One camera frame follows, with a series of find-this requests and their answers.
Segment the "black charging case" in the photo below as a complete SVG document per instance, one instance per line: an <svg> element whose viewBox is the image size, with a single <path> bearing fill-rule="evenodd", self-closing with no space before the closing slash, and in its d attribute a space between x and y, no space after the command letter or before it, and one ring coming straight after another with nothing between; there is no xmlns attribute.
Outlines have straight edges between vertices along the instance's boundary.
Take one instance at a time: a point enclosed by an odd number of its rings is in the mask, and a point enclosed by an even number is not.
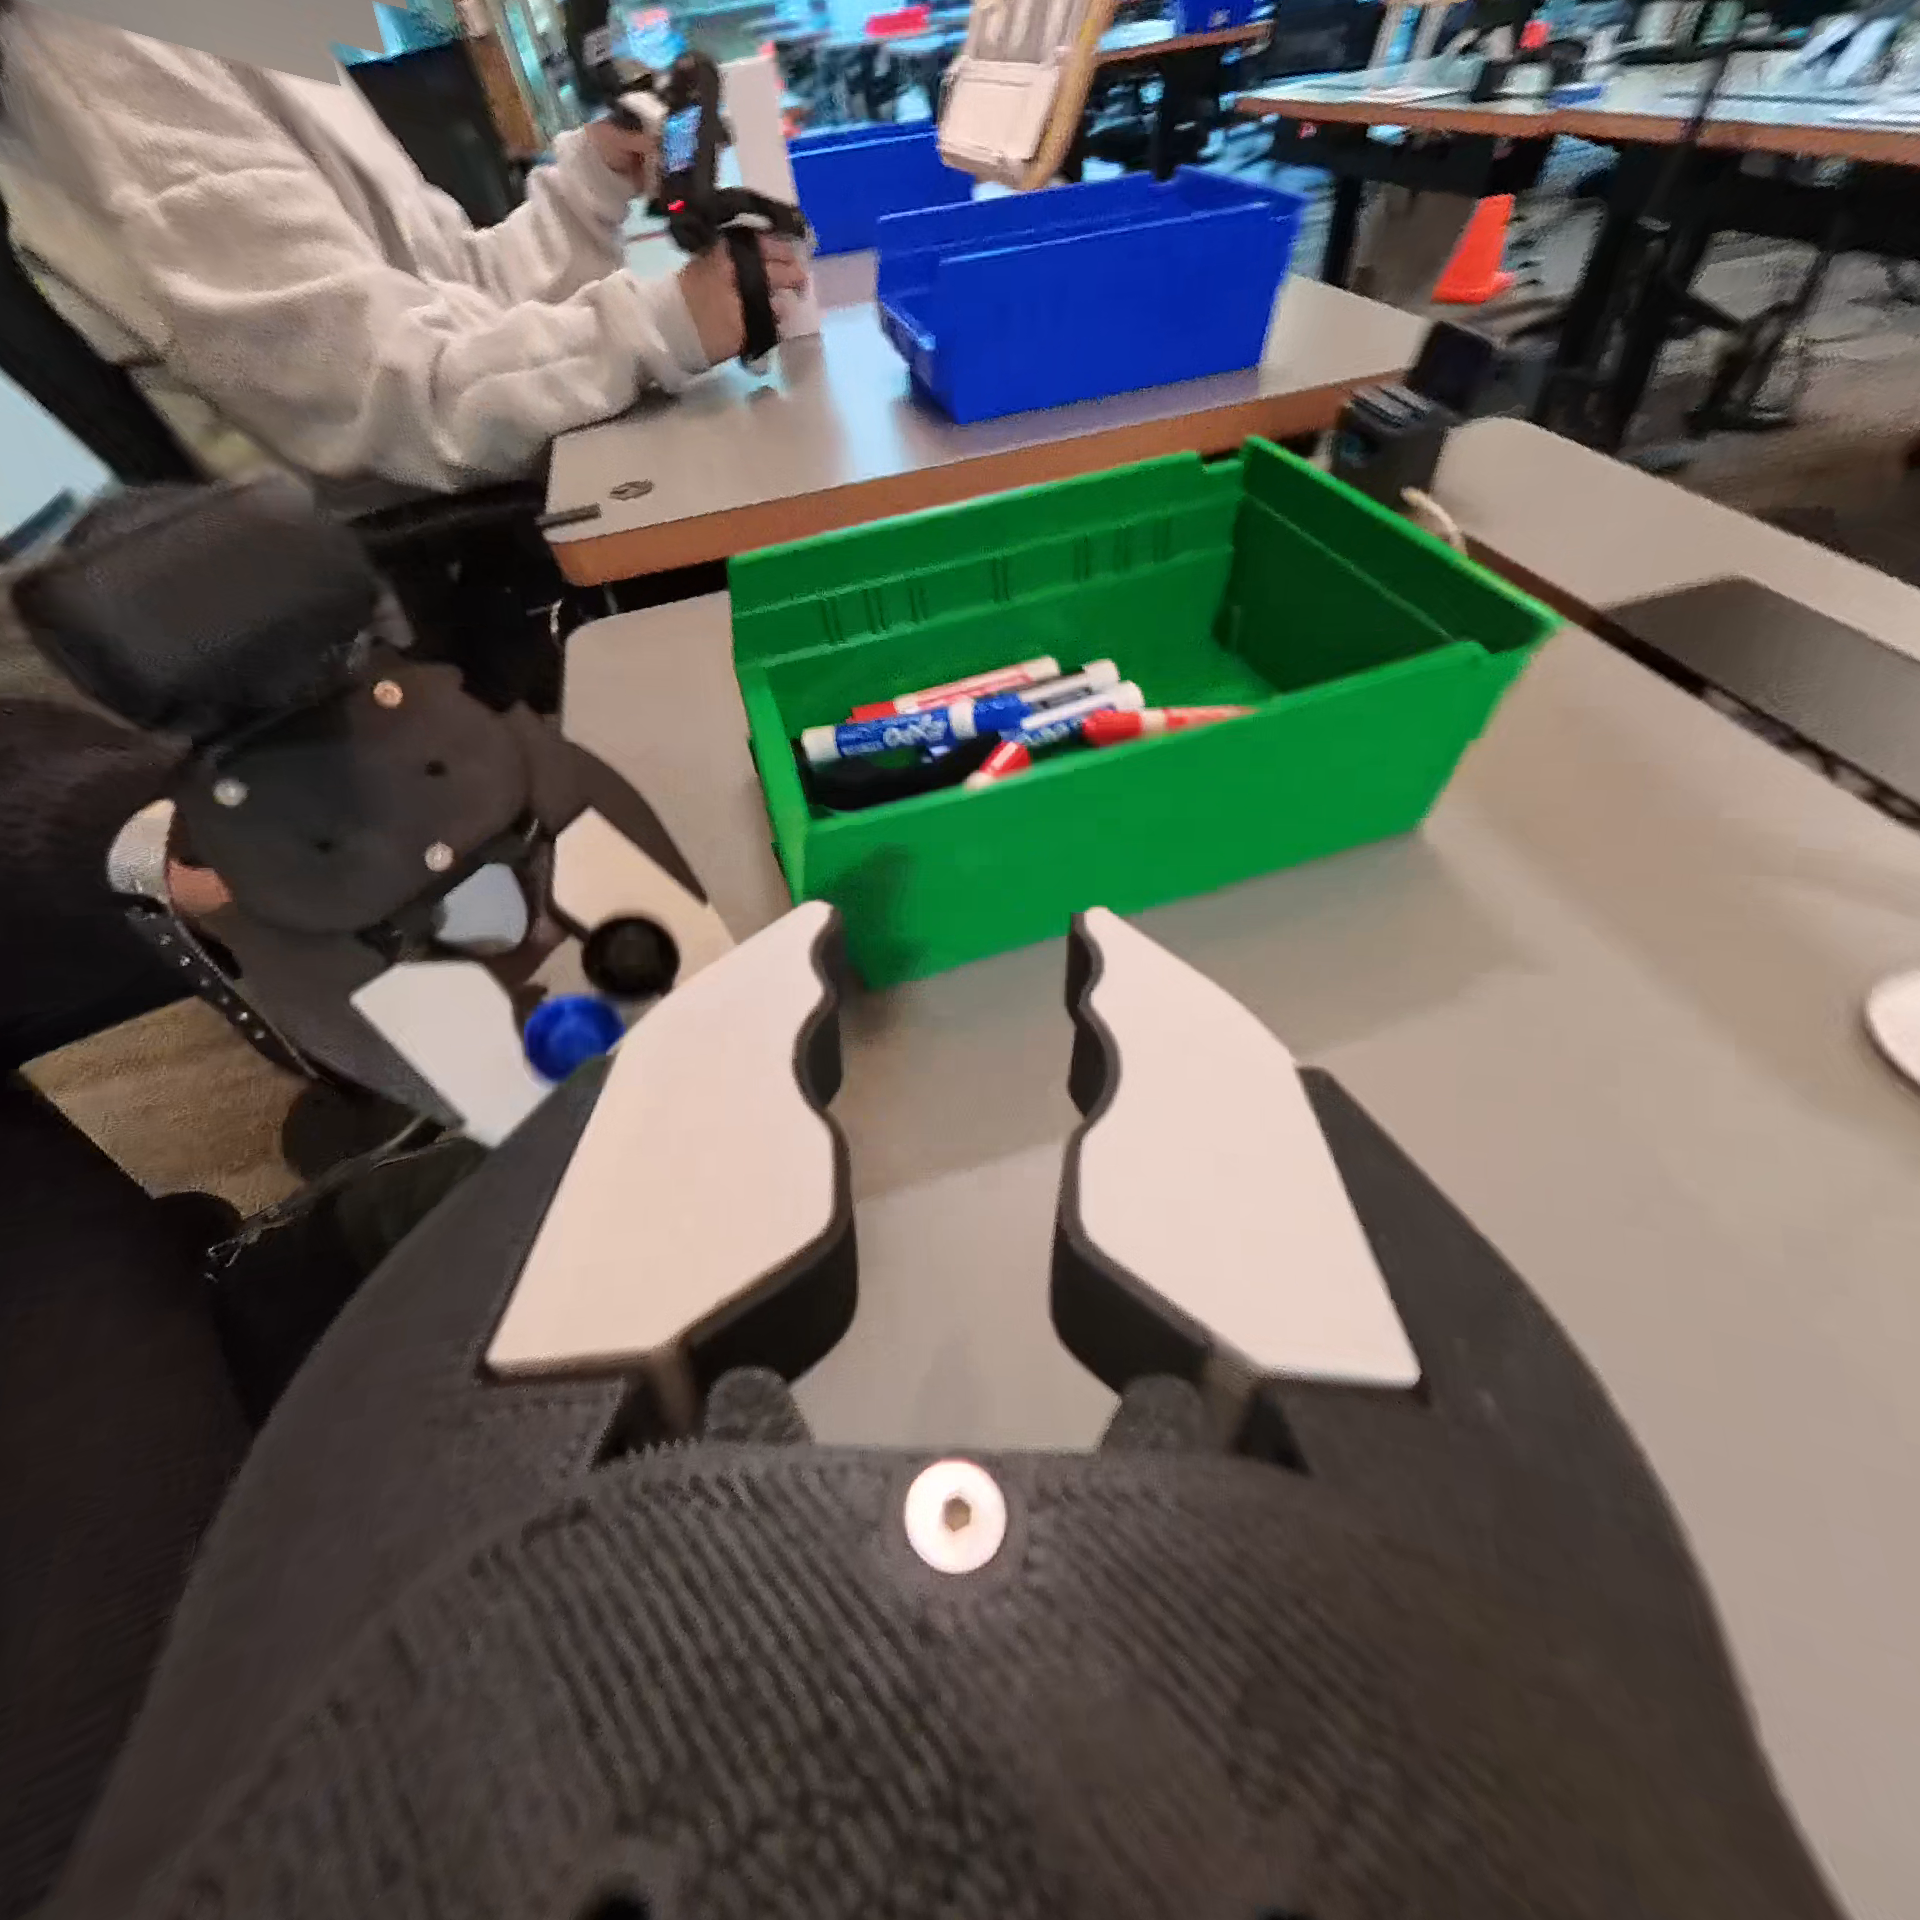
<svg viewBox="0 0 1920 1920"><path fill-rule="evenodd" d="M1407 497L1430 492L1448 435L1488 401L1502 362L1490 335L1430 323L1407 374L1345 401L1327 443L1331 479L1407 512Z"/></svg>

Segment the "blue plastic bin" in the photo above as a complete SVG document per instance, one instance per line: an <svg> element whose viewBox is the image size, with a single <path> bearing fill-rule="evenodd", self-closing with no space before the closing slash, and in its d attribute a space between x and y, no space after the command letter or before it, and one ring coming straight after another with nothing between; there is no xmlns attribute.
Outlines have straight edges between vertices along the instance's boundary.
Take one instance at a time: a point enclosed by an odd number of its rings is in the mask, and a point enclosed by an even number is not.
<svg viewBox="0 0 1920 1920"><path fill-rule="evenodd" d="M1305 200L1178 170L877 222L879 329L959 425L1255 368Z"/></svg>
<svg viewBox="0 0 1920 1920"><path fill-rule="evenodd" d="M802 132L785 155L815 256L871 252L879 220L969 204L976 193L969 174L945 164L927 120Z"/></svg>

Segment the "dark desk panel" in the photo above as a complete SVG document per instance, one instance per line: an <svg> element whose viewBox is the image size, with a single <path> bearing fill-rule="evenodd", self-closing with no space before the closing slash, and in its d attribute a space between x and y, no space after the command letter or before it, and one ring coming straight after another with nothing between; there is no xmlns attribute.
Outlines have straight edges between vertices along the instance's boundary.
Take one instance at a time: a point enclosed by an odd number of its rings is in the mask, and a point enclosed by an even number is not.
<svg viewBox="0 0 1920 1920"><path fill-rule="evenodd" d="M1776 753L1918 827L1918 660L1824 612L1719 579L1595 616L1597 639Z"/></svg>

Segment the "person's left forearm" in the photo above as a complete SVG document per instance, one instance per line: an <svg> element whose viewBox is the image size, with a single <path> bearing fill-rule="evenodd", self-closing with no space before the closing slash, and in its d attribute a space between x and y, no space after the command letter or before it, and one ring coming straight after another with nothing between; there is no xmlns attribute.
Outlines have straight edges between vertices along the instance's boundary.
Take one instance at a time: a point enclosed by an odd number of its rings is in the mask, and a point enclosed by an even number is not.
<svg viewBox="0 0 1920 1920"><path fill-rule="evenodd" d="M186 995L107 882L114 836L168 770L151 740L90 712L2 702L3 1071Z"/></svg>

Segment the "long grey table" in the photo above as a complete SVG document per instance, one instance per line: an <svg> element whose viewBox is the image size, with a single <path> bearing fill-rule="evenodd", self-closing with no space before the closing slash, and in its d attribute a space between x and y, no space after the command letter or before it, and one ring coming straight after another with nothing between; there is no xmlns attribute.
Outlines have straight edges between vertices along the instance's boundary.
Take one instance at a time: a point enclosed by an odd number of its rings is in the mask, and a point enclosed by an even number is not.
<svg viewBox="0 0 1920 1920"><path fill-rule="evenodd" d="M1458 90L1283 80L1243 94L1237 111L1280 122L1273 153L1331 177L1325 271L1352 278L1367 185L1466 194L1519 193L1519 164L1557 138L1614 152L1614 187L1573 297L1530 422L1585 448L1615 454L1673 332L1720 329L1729 343L1693 424L1749 422L1769 366L1800 328L1837 256L1915 265L1915 91L1872 105L1861 87L1779 90L1754 62L1773 44L1720 44L1685 65L1623 71L1585 102L1515 94L1473 102ZM1693 294L1714 239L1794 242L1814 255L1797 295L1741 321Z"/></svg>

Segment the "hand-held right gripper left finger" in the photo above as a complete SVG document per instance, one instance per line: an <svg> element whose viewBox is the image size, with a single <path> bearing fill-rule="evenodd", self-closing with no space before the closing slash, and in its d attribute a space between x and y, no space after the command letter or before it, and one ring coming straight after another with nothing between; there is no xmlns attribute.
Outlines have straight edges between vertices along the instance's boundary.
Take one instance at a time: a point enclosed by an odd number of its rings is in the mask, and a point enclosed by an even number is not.
<svg viewBox="0 0 1920 1920"><path fill-rule="evenodd" d="M849 1332L843 926L802 903L611 1052L487 1344L497 1380L638 1380L672 1434L719 1376L795 1383Z"/></svg>

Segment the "green plastic bin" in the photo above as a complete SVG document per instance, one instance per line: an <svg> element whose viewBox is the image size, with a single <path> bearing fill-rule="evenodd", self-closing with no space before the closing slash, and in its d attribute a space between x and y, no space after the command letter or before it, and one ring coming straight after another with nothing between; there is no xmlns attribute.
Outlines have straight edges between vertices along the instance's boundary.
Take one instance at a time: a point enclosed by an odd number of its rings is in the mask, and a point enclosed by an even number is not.
<svg viewBox="0 0 1920 1920"><path fill-rule="evenodd" d="M1557 616L1247 440L776 544L728 566L775 859L873 987L1422 827ZM1013 779L832 810L799 736L1031 656L1243 716Z"/></svg>

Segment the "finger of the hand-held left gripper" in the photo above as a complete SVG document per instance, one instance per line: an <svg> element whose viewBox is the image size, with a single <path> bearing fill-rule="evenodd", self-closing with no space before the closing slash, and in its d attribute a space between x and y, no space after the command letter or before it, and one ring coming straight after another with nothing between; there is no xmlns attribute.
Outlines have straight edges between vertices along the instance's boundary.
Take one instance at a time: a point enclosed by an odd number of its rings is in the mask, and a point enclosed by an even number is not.
<svg viewBox="0 0 1920 1920"><path fill-rule="evenodd" d="M639 914L667 928L681 951L681 977L705 970L734 948L734 935L683 876L679 848L648 850L599 810L583 810L555 840L546 881L551 918L581 939L609 918Z"/></svg>
<svg viewBox="0 0 1920 1920"><path fill-rule="evenodd" d="M384 968L350 1007L445 1110L534 1110L551 1090L520 1050L512 996L473 961Z"/></svg>

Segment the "orange traffic cone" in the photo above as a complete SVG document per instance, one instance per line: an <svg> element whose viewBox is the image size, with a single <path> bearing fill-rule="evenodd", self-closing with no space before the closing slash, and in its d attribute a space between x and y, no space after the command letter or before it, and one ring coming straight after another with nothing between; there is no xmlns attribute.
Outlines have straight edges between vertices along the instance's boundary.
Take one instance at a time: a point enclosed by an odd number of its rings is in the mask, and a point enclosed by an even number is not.
<svg viewBox="0 0 1920 1920"><path fill-rule="evenodd" d="M1433 304L1486 306L1512 289L1515 275L1504 265L1512 214L1515 198L1510 194L1488 198L1473 207L1445 271L1430 289Z"/></svg>

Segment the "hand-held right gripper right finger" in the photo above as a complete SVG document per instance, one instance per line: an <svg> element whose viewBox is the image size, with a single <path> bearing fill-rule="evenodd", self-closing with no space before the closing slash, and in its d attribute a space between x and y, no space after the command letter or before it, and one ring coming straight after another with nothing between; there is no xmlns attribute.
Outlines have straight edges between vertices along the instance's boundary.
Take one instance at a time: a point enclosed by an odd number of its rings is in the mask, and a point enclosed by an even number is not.
<svg viewBox="0 0 1920 1920"><path fill-rule="evenodd" d="M1405 1396L1423 1368L1283 1040L1103 905L1072 919L1077 1126L1048 1320L1114 1396L1194 1391L1237 1436L1281 1386Z"/></svg>

